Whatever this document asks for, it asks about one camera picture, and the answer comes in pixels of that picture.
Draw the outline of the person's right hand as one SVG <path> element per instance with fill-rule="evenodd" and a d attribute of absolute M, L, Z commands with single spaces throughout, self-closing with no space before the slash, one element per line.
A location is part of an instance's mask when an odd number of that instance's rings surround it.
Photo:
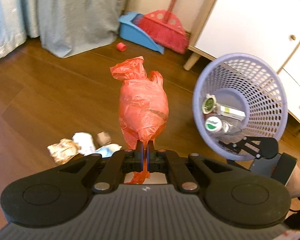
<path fill-rule="evenodd" d="M 300 168 L 298 165 L 295 166 L 293 173 L 286 185 L 286 189 L 292 198 L 300 197 Z"/>

